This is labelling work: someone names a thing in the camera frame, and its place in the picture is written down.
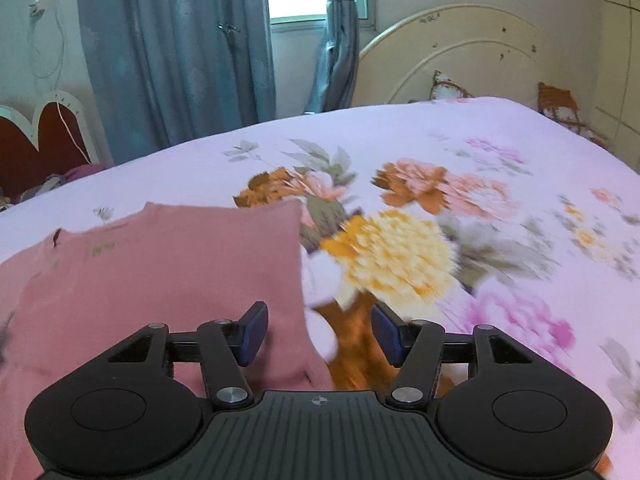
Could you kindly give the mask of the cream round headboard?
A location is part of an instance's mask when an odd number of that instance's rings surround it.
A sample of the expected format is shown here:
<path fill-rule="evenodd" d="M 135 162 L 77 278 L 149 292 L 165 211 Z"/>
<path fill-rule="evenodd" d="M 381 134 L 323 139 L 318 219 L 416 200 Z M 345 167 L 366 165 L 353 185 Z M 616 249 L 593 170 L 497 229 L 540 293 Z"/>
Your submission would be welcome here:
<path fill-rule="evenodd" d="M 430 100 L 434 70 L 473 98 L 495 96 L 537 108 L 538 82 L 570 90 L 584 122 L 587 92 L 550 32 L 484 4 L 440 6 L 381 32 L 359 55 L 352 105 Z"/>

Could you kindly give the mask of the patterned cushion with brown trim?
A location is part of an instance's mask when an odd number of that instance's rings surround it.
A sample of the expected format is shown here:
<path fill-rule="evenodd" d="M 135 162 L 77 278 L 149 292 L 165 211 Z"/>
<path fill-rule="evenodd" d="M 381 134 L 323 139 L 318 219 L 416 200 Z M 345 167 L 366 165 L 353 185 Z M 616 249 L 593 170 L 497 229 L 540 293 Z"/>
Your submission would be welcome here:
<path fill-rule="evenodd" d="M 434 100 L 461 100 L 472 99 L 472 94 L 454 82 L 440 70 L 434 70 L 430 99 Z"/>

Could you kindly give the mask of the blue-grey left curtain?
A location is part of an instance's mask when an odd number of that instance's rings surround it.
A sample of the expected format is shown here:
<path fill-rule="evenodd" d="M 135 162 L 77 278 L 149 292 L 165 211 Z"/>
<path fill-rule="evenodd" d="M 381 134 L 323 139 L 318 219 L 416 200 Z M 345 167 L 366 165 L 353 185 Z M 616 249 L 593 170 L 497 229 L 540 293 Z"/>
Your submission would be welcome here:
<path fill-rule="evenodd" d="M 77 0 L 115 164 L 276 117 L 268 0 Z"/>

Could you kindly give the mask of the pile of clothes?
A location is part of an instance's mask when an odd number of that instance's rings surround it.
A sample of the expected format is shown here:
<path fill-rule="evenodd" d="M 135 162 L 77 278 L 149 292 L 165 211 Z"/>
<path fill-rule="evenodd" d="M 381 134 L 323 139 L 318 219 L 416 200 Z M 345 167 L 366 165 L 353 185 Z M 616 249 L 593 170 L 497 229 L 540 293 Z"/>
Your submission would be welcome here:
<path fill-rule="evenodd" d="M 65 174 L 50 174 L 49 177 L 46 177 L 41 183 L 29 188 L 28 190 L 17 194 L 15 197 L 9 197 L 1 192 L 1 207 L 0 211 L 5 211 L 14 207 L 18 204 L 26 202 L 26 200 L 31 200 L 32 198 L 42 195 L 44 193 L 55 190 L 56 188 L 60 188 L 67 183 L 92 176 L 93 174 L 97 174 L 105 169 L 104 166 L 100 164 L 88 164 L 78 166 L 71 170 L 68 170 Z"/>

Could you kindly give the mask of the pink knit sweater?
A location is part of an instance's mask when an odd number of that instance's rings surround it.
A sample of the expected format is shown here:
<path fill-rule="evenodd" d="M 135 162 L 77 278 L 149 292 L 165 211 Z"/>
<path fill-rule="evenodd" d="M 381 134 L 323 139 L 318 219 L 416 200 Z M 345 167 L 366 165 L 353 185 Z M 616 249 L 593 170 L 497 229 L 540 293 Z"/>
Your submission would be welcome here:
<path fill-rule="evenodd" d="M 58 231 L 1 267 L 1 474 L 40 465 L 24 431 L 43 389 L 141 327 L 190 332 L 269 311 L 267 338 L 246 377 L 255 390 L 329 390 L 308 335 L 295 200 L 229 209 L 147 204 L 82 233 Z"/>

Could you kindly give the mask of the orange patterned pillow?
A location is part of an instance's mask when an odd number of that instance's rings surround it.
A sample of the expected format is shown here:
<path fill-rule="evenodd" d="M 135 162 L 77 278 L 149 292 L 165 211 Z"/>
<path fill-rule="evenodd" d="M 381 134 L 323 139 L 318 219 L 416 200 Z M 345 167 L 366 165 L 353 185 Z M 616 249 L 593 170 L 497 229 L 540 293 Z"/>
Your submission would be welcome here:
<path fill-rule="evenodd" d="M 556 88 L 539 81 L 537 108 L 538 112 L 544 117 L 597 144 L 600 148 L 604 148 L 605 151 L 608 150 L 608 141 L 594 132 L 582 120 L 579 107 L 570 90 Z"/>

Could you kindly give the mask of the floral pink bed sheet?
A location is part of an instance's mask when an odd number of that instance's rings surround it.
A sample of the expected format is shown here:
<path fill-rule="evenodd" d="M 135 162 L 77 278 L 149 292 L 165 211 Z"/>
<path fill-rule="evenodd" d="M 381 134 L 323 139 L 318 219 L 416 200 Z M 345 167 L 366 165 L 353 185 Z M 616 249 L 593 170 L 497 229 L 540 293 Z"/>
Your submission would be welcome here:
<path fill-rule="evenodd" d="M 605 400 L 602 472 L 638 477 L 638 174 L 508 100 L 350 108 L 168 148 L 5 211 L 1 266 L 147 204 L 286 200 L 302 207 L 306 327 L 331 389 L 395 378 L 371 332 L 375 300 L 450 332 L 496 326 Z"/>

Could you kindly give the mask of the blue-grey tied right curtain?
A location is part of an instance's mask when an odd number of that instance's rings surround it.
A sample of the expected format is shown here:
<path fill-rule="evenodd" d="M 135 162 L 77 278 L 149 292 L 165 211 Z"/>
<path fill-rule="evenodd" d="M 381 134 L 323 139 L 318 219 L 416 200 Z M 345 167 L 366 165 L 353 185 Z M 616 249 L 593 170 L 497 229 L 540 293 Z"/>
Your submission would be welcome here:
<path fill-rule="evenodd" d="M 317 115 L 349 107 L 359 60 L 356 0 L 326 0 L 326 22 L 304 113 Z"/>

